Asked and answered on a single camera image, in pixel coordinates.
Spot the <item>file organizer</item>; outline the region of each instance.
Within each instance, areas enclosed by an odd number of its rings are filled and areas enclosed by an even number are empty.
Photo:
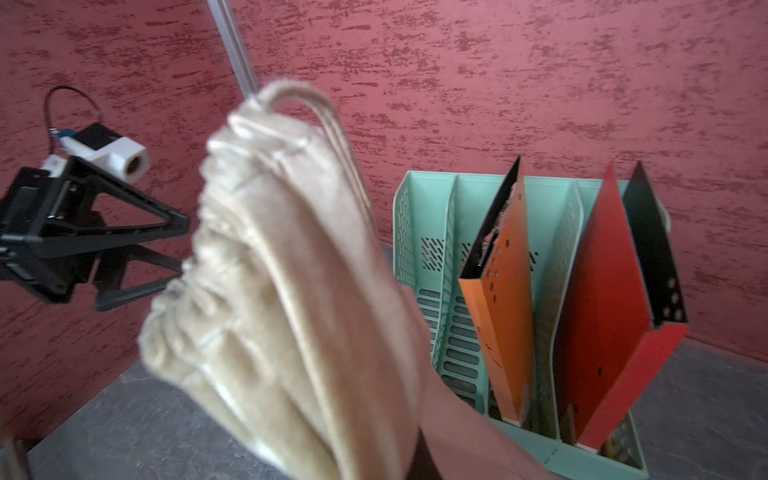
[[[414,290],[432,331],[432,364],[453,392],[551,472],[574,480],[648,478],[631,414],[613,433],[617,461],[568,445],[559,434],[551,369],[553,334],[578,238],[601,180],[525,177],[536,379],[531,429],[497,419],[458,272],[503,179],[410,171],[395,195],[393,268],[398,281]],[[622,191],[626,186],[627,182],[619,182]],[[661,206],[660,214],[668,229],[669,218]]]
[[[624,196],[612,167],[585,228],[555,370],[563,436],[597,451],[688,330],[680,281],[641,164]]]
[[[528,419],[533,306],[525,183],[520,158],[497,190],[458,277],[502,419]]]

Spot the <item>ventilation slot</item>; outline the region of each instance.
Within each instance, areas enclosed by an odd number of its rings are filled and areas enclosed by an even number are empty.
[[[419,290],[419,295],[440,298],[440,292],[436,292],[434,290],[427,290],[426,288],[422,288],[421,290]]]
[[[471,369],[467,366],[461,366],[458,363],[454,363],[454,362],[445,362],[442,365],[449,372],[458,373],[459,375],[463,375],[470,379],[478,378],[478,371],[475,369]]]
[[[475,333],[474,330],[463,329],[460,326],[452,326],[451,327],[451,333],[455,333],[456,335],[465,336],[465,337],[468,337],[468,338],[471,338],[471,339],[477,339],[477,337],[478,337],[478,334]]]
[[[397,200],[395,215],[395,248],[396,276],[402,285],[415,286],[415,259],[412,249],[405,247],[413,245],[411,236],[411,215],[409,204],[409,189],[404,187]]]
[[[438,312],[436,312],[435,310],[430,310],[428,308],[420,308],[419,310],[422,311],[424,316],[431,316],[431,317],[434,317],[434,318],[439,318],[440,317],[440,314]]]
[[[437,300],[430,300],[428,298],[419,297],[416,300],[416,302],[418,302],[418,303],[420,303],[422,305],[431,306],[431,307],[434,307],[434,308],[440,308],[440,302],[438,302]]]
[[[422,267],[439,272],[442,270],[442,239],[422,237]]]
[[[471,363],[472,365],[477,365],[480,363],[480,359],[477,356],[469,355],[468,353],[459,352],[458,350],[454,350],[454,349],[447,349],[445,351],[445,355],[455,360],[461,360],[462,362]]]
[[[536,257],[538,257],[538,252],[528,252],[528,263],[531,265],[531,272],[534,271],[534,265],[536,265]]]
[[[459,316],[454,315],[453,316],[453,323],[461,323],[462,325],[470,326],[472,328],[475,328],[475,324],[472,323],[472,319],[469,319],[465,316]]]
[[[457,346],[460,349],[467,349],[471,350],[472,352],[479,352],[480,351],[480,345],[478,345],[475,342],[468,342],[466,340],[457,339],[456,337],[452,336],[448,338],[448,344]]]
[[[464,265],[464,262],[467,260],[467,255],[469,255],[471,248],[471,243],[462,243],[462,265]]]
[[[477,393],[478,391],[477,387],[473,383],[459,380],[450,375],[443,375],[442,381],[452,389],[462,390],[463,392],[467,393]]]

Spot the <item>drawstring bag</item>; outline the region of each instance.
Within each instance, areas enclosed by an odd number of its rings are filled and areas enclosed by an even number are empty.
[[[323,128],[274,111],[289,99]],[[297,480],[405,478],[427,392],[461,401],[431,368],[429,330],[382,255],[330,100],[274,82],[207,147],[194,255],[152,302],[144,364]],[[444,425],[424,433],[453,442]]]

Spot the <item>mint green file organizer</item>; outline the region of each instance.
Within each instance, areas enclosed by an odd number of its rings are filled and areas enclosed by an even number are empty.
[[[397,280],[413,289],[432,331],[432,365],[456,395],[549,471],[572,480],[648,478],[629,413],[612,435],[616,460],[560,440],[554,333],[578,240],[602,180],[525,177],[537,385],[530,430],[500,420],[458,272],[503,178],[410,171],[395,195],[393,268]],[[619,187],[623,191],[626,182]],[[669,229],[669,215],[661,205],[660,211]]]

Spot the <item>red textured wall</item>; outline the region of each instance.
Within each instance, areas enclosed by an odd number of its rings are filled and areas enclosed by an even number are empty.
[[[627,177],[674,219],[692,337],[768,360],[768,2],[233,0],[261,81],[339,105],[391,238],[409,169]]]
[[[204,0],[3,2],[0,58],[0,191],[45,158],[43,96],[63,83],[148,147],[154,166],[137,187],[194,215],[205,140],[240,100]],[[92,121],[86,102],[56,95],[55,126]],[[186,240],[155,247],[188,252]],[[0,437],[3,426],[46,435],[136,360],[148,300],[109,313],[93,300],[93,287],[80,286],[72,304],[48,306],[0,283]]]

